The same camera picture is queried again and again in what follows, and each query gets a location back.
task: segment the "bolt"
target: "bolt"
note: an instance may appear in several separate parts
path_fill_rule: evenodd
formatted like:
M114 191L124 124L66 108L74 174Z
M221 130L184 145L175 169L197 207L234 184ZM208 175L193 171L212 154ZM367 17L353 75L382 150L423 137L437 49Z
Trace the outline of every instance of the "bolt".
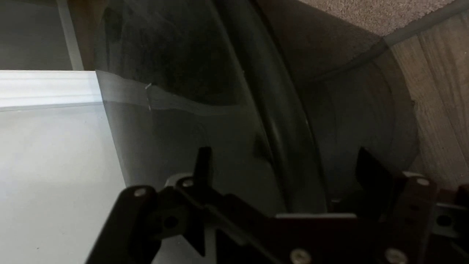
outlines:
M430 182L427 179L424 178L418 178L417 183L423 186L428 186L430 185Z
M290 260L293 264L310 264L311 256L306 250L296 248L290 253Z
M145 188L140 188L135 190L134 195L136 197L144 196L146 194L146 189Z
M194 181L192 179L187 179L182 182L182 187L191 187L194 185Z
M406 254L395 248L386 249L385 257L386 257L386 260L390 264L407 264L408 263Z

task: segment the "black mount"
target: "black mount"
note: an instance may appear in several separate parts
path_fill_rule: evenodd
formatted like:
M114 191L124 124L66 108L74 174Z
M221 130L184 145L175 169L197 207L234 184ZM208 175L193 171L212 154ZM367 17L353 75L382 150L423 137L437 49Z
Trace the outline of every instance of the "black mount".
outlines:
M176 235L212 263L467 263L469 185L439 190L365 149L356 175L363 191L333 213L268 218L211 188L212 151L201 148L193 176L174 187L122 191L86 263L149 264Z

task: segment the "screw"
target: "screw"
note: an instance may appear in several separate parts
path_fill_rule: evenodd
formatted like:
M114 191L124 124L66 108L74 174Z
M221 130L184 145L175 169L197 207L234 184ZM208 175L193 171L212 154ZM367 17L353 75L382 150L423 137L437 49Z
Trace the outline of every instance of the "screw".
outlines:
M311 256L306 250L296 248L290 253L290 260L293 264L309 264L311 263Z
M191 187L194 185L194 181L192 179L187 179L182 182L182 187Z
M386 249L385 257L386 257L386 260L391 264L407 264L408 263L406 254L395 248Z
M140 188L135 190L134 195L136 197L144 196L146 194L146 189L145 188Z
M430 185L430 182L427 179L424 178L418 178L417 183L423 186L428 186Z

